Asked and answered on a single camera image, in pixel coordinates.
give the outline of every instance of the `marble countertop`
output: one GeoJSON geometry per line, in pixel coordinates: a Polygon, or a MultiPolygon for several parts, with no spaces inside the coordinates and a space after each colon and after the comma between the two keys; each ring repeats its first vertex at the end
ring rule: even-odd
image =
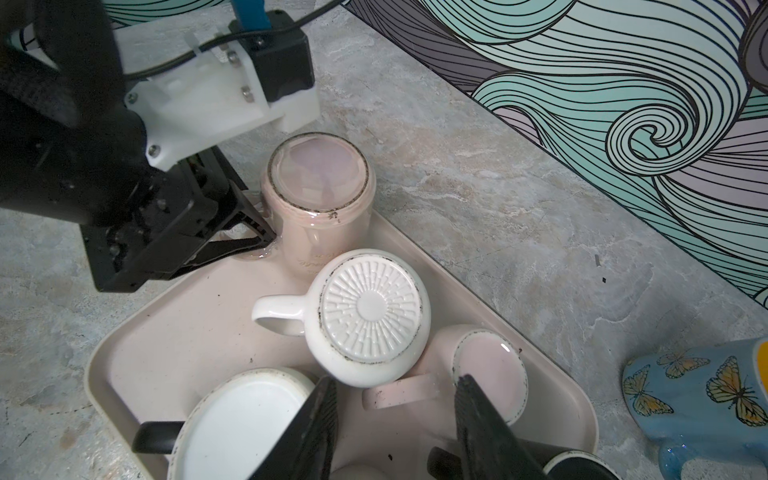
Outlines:
{"type": "MultiPolygon", "coordinates": [[[[292,15],[310,0],[281,2],[292,15]]],[[[229,5],[124,28],[126,70],[209,38],[229,5]]],[[[598,454],[627,480],[661,478],[620,375],[634,356],[768,334],[768,311],[415,59],[337,9],[312,23],[321,118],[372,161],[376,208],[571,375],[594,403],[598,454]]],[[[287,136],[221,145],[258,185],[287,136]]],[[[0,210],[0,478],[140,478],[83,390],[93,348],[167,288],[96,293],[76,225],[0,210]]],[[[691,462],[684,478],[766,478],[691,462]]]]}

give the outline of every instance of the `mug handle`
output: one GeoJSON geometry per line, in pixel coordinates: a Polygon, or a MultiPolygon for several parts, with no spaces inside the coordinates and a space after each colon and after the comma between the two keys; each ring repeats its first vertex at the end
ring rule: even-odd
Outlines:
{"type": "Polygon", "coordinates": [[[280,335],[304,336],[304,295],[262,296],[253,305],[250,318],[280,335]]]}
{"type": "Polygon", "coordinates": [[[170,455],[183,426],[184,422],[144,422],[136,431],[131,451],[170,455]]]}
{"type": "Polygon", "coordinates": [[[664,480],[680,480],[683,465],[698,454],[690,446],[664,442],[659,446],[659,470],[664,480]]]}
{"type": "Polygon", "coordinates": [[[387,409],[405,403],[434,399],[440,394],[440,385],[433,373],[411,376],[386,385],[362,391],[365,410],[387,409]]]}

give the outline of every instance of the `mug bottom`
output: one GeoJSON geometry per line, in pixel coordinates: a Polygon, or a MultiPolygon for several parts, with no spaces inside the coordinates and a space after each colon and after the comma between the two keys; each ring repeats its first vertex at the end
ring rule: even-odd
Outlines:
{"type": "Polygon", "coordinates": [[[562,452],[547,462],[544,473],[554,480],[621,480],[600,458],[586,452],[562,452]]]}

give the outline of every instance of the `wave pattern backsplash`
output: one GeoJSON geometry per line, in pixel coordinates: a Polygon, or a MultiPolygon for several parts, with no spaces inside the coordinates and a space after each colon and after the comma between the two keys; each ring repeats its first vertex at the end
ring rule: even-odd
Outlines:
{"type": "Polygon", "coordinates": [[[768,3],[347,8],[768,306],[768,3]]]}

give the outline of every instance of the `blue ceramic mug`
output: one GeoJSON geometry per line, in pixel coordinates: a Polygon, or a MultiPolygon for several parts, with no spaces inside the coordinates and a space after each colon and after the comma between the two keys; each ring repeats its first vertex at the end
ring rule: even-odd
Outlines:
{"type": "Polygon", "coordinates": [[[702,457],[768,467],[768,337],[648,355],[624,368],[635,422],[659,444],[665,480],[702,457]]]}

